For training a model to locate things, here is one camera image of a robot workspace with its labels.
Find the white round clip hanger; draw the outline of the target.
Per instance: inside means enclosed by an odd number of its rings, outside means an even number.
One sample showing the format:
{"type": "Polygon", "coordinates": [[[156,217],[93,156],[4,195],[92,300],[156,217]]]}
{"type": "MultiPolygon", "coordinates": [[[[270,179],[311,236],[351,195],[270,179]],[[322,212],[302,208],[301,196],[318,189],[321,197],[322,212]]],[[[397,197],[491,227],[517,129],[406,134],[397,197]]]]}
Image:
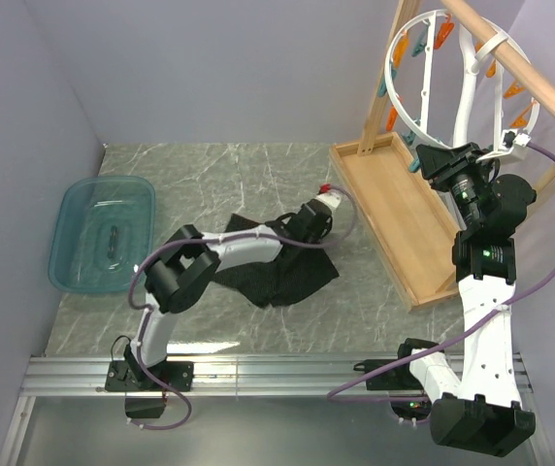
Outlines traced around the white round clip hanger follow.
{"type": "Polygon", "coordinates": [[[468,139],[469,123],[478,77],[483,71],[490,69],[492,66],[496,67],[496,74],[493,76],[493,144],[495,139],[500,137],[504,130],[517,129],[527,134],[531,134],[534,130],[540,113],[540,103],[536,99],[534,99],[536,104],[532,108],[529,123],[526,127],[511,128],[510,126],[505,126],[504,103],[507,99],[503,98],[503,94],[508,88],[508,86],[505,86],[505,73],[509,71],[509,67],[495,59],[493,52],[500,45],[507,44],[518,52],[522,58],[526,58],[527,55],[498,24],[490,19],[486,19],[485,23],[495,33],[491,39],[483,41],[477,39],[474,33],[467,28],[467,22],[464,19],[460,19],[448,9],[436,9],[409,19],[398,28],[391,38],[384,58],[383,78],[379,85],[378,95],[381,97],[386,96],[389,99],[391,102],[390,116],[394,120],[400,120],[406,125],[416,139],[444,149],[465,144],[468,139]],[[433,61],[437,51],[434,49],[434,42],[437,32],[447,15],[451,15],[454,22],[453,30],[458,32],[459,50],[463,60],[461,93],[454,119],[452,140],[448,144],[442,139],[432,136],[429,131],[433,61]],[[408,50],[409,33],[413,28],[418,29],[421,33],[424,22],[428,22],[430,27],[427,47],[424,52],[419,54],[424,56],[422,85],[419,92],[420,110],[417,116],[412,116],[405,108],[403,98],[396,88],[396,78],[400,62],[408,50]]]}

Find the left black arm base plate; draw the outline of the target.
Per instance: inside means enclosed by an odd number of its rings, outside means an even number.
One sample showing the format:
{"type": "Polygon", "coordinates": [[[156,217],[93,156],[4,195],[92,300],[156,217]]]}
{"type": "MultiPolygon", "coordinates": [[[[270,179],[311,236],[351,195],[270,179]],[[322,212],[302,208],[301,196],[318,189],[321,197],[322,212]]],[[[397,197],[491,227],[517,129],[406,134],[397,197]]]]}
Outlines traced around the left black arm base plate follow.
{"type": "MultiPolygon", "coordinates": [[[[180,392],[188,392],[194,375],[191,361],[163,361],[150,372],[161,382],[180,392]]],[[[162,390],[163,386],[149,378],[139,366],[130,366],[126,360],[110,362],[104,385],[106,392],[140,392],[162,390]]]]}

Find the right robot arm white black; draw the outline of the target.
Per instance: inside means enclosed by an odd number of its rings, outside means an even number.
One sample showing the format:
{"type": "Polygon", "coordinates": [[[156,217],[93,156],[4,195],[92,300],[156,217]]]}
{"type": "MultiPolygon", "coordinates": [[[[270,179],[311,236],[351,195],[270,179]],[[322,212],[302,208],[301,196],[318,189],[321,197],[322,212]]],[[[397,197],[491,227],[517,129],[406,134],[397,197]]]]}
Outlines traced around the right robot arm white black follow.
{"type": "Polygon", "coordinates": [[[514,376],[511,316],[516,257],[512,238],[537,193],[523,178],[499,172],[475,143],[454,149],[416,148],[420,173],[430,187],[448,193],[465,224],[454,240],[452,263],[463,307],[463,370],[456,374],[435,343],[407,339],[401,358],[365,360],[359,368],[385,371],[367,387],[420,390],[430,400],[435,444],[504,457],[536,431],[523,409],[514,376]]]}

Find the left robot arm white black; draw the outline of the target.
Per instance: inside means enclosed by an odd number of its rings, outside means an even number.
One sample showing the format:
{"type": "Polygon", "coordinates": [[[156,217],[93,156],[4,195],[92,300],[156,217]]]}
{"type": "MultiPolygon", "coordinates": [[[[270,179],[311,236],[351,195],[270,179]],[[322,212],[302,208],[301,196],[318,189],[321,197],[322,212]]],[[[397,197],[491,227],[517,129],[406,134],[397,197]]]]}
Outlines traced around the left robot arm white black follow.
{"type": "Polygon", "coordinates": [[[167,345],[179,314],[191,309],[210,283],[236,290],[258,308],[297,304],[339,273],[320,241],[331,231],[335,202],[319,194],[265,223],[231,216],[223,234],[180,228],[143,270],[146,302],[136,336],[113,376],[137,391],[165,383],[167,345]]]}

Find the black striped underwear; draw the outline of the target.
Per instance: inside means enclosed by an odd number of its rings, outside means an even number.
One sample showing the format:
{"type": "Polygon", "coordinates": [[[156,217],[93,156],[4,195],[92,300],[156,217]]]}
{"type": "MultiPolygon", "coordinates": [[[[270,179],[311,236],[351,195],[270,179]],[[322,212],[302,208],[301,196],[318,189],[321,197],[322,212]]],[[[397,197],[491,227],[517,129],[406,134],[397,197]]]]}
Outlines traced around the black striped underwear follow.
{"type": "Polygon", "coordinates": [[[297,304],[339,276],[325,250],[284,245],[274,261],[230,268],[216,273],[212,281],[266,308],[297,304]]]}

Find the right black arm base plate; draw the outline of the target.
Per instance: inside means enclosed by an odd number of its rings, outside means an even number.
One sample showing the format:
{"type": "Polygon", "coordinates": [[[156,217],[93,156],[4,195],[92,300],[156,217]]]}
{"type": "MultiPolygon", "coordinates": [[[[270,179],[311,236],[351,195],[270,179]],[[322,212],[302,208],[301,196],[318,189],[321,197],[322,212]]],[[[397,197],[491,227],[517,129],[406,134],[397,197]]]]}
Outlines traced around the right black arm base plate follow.
{"type": "MultiPolygon", "coordinates": [[[[353,365],[353,370],[362,374],[372,371],[391,363],[390,359],[365,359],[353,365]]],[[[405,388],[398,368],[388,370],[365,381],[368,391],[392,391],[405,388]]]]}

